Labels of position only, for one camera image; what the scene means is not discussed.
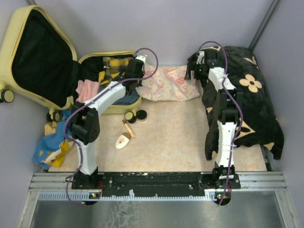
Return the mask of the yellow plaid shirt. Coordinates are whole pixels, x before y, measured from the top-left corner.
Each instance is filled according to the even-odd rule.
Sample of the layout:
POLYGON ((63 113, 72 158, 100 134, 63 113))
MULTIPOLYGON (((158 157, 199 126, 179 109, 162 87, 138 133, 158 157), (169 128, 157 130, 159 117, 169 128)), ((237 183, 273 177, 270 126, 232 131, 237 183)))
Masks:
POLYGON ((132 57, 103 57, 104 71, 119 72, 119 75, 123 75, 131 59, 132 57))

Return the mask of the grey-blue t-shirt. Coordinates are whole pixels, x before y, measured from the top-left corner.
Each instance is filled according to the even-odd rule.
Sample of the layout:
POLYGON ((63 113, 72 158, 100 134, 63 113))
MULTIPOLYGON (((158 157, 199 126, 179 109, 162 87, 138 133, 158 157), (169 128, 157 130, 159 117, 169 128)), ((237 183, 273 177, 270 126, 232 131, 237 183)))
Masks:
POLYGON ((138 95, 137 91, 133 90, 131 93, 115 101, 113 105, 131 105, 135 103, 139 98, 140 96, 138 95))

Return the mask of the pink printed cream cloth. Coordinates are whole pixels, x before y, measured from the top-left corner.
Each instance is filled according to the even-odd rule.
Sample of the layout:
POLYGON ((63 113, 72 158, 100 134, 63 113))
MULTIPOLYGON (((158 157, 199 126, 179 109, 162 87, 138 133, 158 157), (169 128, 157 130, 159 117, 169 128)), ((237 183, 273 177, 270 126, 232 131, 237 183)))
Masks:
POLYGON ((199 97, 194 79, 185 80, 186 66, 160 66, 149 79, 142 81, 137 93, 151 101, 188 101, 199 97))

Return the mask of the pink towel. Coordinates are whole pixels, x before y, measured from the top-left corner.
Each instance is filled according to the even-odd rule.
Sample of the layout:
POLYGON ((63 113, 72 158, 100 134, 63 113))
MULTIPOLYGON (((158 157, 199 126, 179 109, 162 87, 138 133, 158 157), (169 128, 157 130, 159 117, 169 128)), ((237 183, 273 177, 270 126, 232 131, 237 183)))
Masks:
POLYGON ((97 81, 91 81, 85 79, 84 81, 79 80, 76 88, 76 102, 84 103, 90 100, 98 94, 99 83, 97 81))

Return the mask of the yellow garment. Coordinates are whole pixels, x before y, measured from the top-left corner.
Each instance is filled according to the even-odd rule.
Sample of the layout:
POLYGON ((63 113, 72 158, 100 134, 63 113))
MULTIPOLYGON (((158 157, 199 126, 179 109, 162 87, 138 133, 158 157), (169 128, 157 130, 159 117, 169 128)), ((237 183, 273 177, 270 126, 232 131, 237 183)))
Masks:
POLYGON ((119 72, 111 73, 109 70, 101 71, 98 74, 98 82, 101 86, 106 86, 118 75, 119 72))

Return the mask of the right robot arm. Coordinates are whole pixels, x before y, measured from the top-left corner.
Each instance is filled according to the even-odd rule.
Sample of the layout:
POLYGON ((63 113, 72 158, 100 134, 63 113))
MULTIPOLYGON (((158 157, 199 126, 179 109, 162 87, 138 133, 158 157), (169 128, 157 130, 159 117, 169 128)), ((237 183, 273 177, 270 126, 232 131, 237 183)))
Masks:
POLYGON ((218 157, 212 170, 212 182, 218 188, 225 187, 234 178, 233 149, 238 120, 242 118, 241 102, 243 95, 228 79, 227 55, 224 54, 225 67, 220 67, 214 49, 197 51, 187 59, 186 80, 208 79, 214 85, 217 97, 214 115, 218 126, 218 157))

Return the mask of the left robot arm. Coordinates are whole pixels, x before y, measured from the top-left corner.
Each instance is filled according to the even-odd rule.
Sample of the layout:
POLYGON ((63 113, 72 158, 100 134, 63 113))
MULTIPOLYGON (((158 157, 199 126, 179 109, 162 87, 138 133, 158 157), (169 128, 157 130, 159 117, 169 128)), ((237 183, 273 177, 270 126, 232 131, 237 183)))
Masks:
POLYGON ((99 116, 114 102, 131 93, 144 75, 146 55, 133 57, 124 76, 118 76, 93 98, 84 103, 76 102, 72 108, 68 127, 77 144, 79 171, 82 183, 92 189, 98 185, 99 177, 95 160, 95 140, 100 134, 99 116))

